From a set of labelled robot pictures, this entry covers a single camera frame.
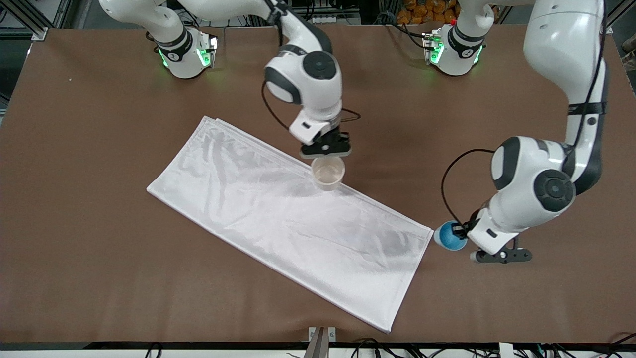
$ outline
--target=white towel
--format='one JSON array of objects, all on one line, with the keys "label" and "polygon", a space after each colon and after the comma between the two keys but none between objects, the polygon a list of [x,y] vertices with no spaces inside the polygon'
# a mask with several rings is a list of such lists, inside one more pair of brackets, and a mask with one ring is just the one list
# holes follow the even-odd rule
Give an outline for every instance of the white towel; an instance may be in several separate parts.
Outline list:
[{"label": "white towel", "polygon": [[204,117],[148,192],[210,233],[390,332],[432,230]]}]

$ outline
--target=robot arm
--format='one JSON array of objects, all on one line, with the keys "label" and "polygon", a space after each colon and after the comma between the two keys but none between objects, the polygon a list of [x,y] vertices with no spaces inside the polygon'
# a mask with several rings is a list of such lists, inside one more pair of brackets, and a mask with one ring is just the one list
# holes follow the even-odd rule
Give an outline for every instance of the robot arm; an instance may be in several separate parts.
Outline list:
[{"label": "robot arm", "polygon": [[567,95],[567,135],[564,143],[516,136],[495,151],[491,174],[498,192],[455,230],[490,255],[522,231],[562,214],[600,178],[607,97],[607,68],[599,56],[601,1],[536,1],[523,51]]},{"label": "robot arm", "polygon": [[459,0],[462,12],[455,25],[444,25],[426,39],[426,58],[442,72],[459,76],[470,71],[479,60],[486,34],[495,22],[490,3],[516,6],[534,3],[535,0]]},{"label": "robot arm", "polygon": [[[187,29],[177,14],[159,7],[165,0],[100,0],[115,20],[131,22],[152,35],[164,64],[177,77],[191,78],[211,65],[216,39]],[[304,145],[304,157],[344,156],[349,137],[340,133],[342,73],[324,32],[304,21],[281,0],[180,0],[194,16],[210,21],[256,15],[282,29],[289,40],[265,67],[269,91],[302,105],[289,132]]]},{"label": "robot arm", "polygon": [[216,38],[183,26],[179,15],[161,7],[165,0],[99,0],[113,19],[145,28],[158,47],[163,65],[179,78],[197,76],[212,64]]}]

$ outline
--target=brown table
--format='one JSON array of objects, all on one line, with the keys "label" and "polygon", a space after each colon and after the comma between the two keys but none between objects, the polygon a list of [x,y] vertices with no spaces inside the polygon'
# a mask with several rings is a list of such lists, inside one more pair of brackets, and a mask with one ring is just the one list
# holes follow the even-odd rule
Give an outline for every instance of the brown table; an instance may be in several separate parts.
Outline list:
[{"label": "brown table", "polygon": [[[346,184],[433,228],[449,219],[441,175],[459,153],[513,135],[565,136],[567,102],[531,70],[524,26],[495,26],[466,76],[427,68],[393,28],[325,26],[345,107],[363,119]],[[297,156],[260,99],[271,29],[229,29],[221,69],[179,80],[143,31],[50,31],[35,43],[0,129],[2,341],[338,339],[605,342],[636,328],[636,101],[613,41],[604,174],[533,228],[524,264],[475,264],[475,246],[431,244],[384,335],[246,256],[148,193],[203,115]],[[288,122],[297,107],[274,101]],[[448,179],[461,217],[494,193],[475,154]]]}]

